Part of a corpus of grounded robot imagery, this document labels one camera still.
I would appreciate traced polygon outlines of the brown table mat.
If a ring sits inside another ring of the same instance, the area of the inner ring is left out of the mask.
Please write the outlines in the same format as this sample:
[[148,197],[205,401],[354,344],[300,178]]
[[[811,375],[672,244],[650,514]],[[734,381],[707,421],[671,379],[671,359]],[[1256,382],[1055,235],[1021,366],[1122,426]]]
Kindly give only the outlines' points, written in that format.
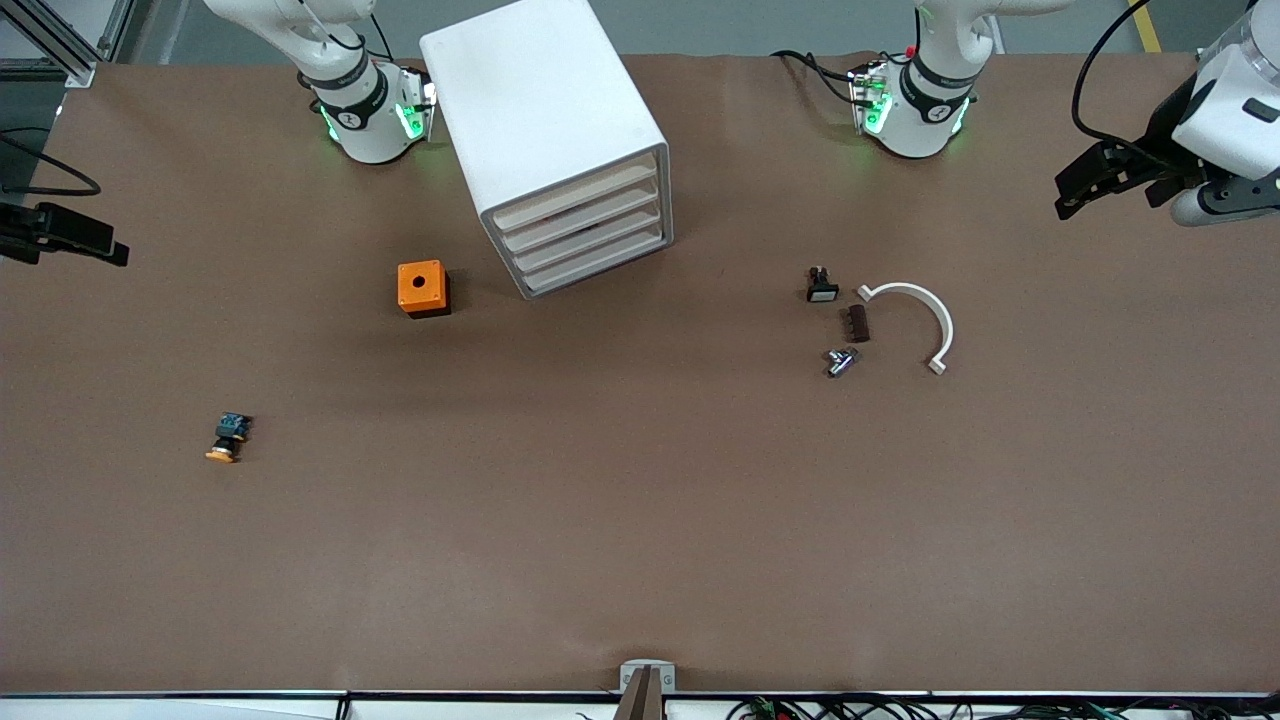
[[67,95],[131,263],[0,268],[0,692],[1280,689],[1280,219],[1057,219],[1074,56],[922,163],[776,59],[626,63],[676,241],[532,301],[451,149],[352,163],[292,70]]

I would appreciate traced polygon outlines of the aluminium frame profile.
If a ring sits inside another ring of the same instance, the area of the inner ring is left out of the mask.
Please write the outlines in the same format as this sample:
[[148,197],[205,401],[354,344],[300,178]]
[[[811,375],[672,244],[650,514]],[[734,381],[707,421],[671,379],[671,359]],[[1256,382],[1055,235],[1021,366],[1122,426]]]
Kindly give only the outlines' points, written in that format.
[[140,0],[0,0],[0,79],[88,88],[116,61]]

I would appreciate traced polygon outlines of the white curved bracket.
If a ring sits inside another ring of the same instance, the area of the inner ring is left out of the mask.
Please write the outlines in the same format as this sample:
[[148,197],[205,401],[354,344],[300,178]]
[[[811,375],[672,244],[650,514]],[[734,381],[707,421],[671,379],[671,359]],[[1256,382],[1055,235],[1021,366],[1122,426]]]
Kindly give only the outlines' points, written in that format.
[[876,287],[861,284],[858,288],[858,296],[868,304],[887,295],[902,295],[915,299],[934,315],[940,327],[940,346],[927,361],[927,366],[936,375],[943,375],[948,369],[947,356],[954,348],[956,337],[956,325],[950,309],[933,291],[909,282],[890,282]]

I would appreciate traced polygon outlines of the white table edge rail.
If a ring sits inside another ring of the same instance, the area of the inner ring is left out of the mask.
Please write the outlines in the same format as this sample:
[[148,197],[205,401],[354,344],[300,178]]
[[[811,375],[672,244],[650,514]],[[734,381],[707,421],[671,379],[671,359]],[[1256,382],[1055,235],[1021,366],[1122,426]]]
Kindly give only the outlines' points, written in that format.
[[0,694],[0,720],[1280,720],[1280,691],[104,691]]

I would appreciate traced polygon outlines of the orange box with hole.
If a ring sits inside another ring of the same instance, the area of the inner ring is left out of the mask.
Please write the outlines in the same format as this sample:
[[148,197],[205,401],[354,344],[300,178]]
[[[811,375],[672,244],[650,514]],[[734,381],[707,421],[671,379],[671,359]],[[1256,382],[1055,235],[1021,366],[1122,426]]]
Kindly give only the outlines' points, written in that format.
[[397,266],[396,297],[401,311],[412,319],[451,315],[451,275],[436,259],[402,263]]

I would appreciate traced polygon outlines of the orange push button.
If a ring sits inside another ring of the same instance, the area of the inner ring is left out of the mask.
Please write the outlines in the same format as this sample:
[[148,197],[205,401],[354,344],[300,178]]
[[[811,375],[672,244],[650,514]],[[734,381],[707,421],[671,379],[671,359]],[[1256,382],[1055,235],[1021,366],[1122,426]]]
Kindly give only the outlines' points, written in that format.
[[205,457],[216,462],[238,462],[252,425],[253,418],[250,415],[224,413],[215,429],[215,441]]

